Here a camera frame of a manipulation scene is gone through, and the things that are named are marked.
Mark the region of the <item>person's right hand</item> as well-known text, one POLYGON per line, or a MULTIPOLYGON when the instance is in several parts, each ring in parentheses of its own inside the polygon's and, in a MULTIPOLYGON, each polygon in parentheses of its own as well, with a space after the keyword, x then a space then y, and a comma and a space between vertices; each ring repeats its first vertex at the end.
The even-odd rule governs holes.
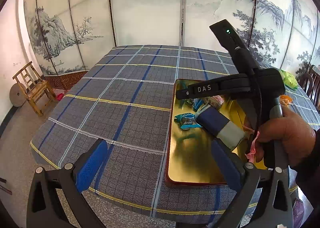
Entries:
POLYGON ((264 157, 262 144, 272 140, 281 141, 287 153, 289 166, 294 169, 315 150, 318 135, 290 108, 282 106, 282 110, 283 117, 270 119, 260 126, 260 134, 255 142, 255 159, 256 162, 260 162, 264 157))

